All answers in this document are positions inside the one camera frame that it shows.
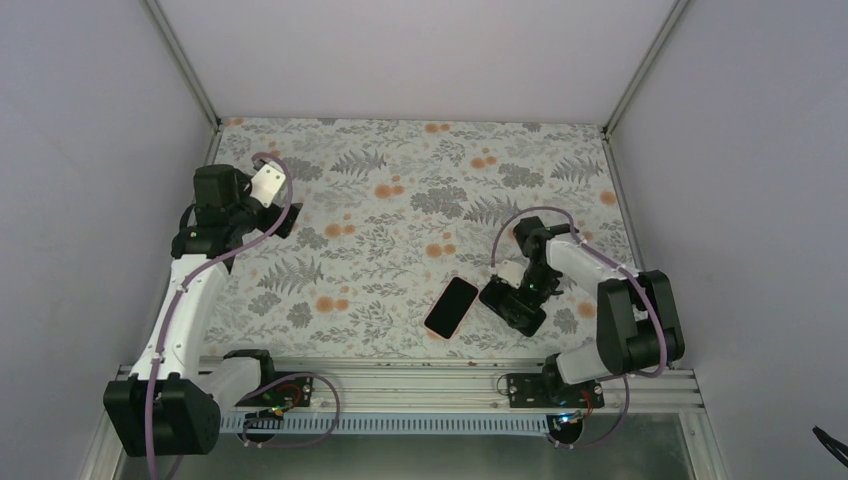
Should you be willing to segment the black phone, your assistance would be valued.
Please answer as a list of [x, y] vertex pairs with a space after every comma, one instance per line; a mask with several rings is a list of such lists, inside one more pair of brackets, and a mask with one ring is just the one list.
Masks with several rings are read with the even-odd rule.
[[492, 276], [479, 294], [484, 306], [525, 337], [533, 337], [547, 318], [543, 305], [548, 299], [529, 287], [515, 288], [498, 276]]

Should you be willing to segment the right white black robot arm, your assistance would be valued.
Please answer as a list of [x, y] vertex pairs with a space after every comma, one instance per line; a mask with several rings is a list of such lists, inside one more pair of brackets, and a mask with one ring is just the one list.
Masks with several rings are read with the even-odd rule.
[[519, 271], [505, 262], [491, 279], [500, 289], [491, 308], [509, 327], [533, 336], [546, 318], [544, 304], [561, 294], [563, 278], [595, 296], [594, 339], [544, 362], [540, 383], [549, 404], [565, 407], [580, 388], [608, 377], [659, 376], [682, 356], [685, 344], [664, 273], [631, 270], [568, 223], [547, 226], [537, 216], [528, 217], [513, 235], [528, 264]]

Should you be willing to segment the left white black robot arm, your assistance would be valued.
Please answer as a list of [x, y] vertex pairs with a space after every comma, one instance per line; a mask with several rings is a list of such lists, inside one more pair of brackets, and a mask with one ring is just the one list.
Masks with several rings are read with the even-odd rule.
[[209, 453], [223, 414], [243, 398], [270, 402], [278, 377], [265, 350], [236, 350], [204, 375], [202, 340], [237, 255], [287, 237], [300, 211], [283, 161], [260, 153], [255, 173], [227, 164], [196, 170], [194, 201], [171, 243], [169, 284], [156, 324], [128, 377], [107, 384], [103, 404], [130, 457]]

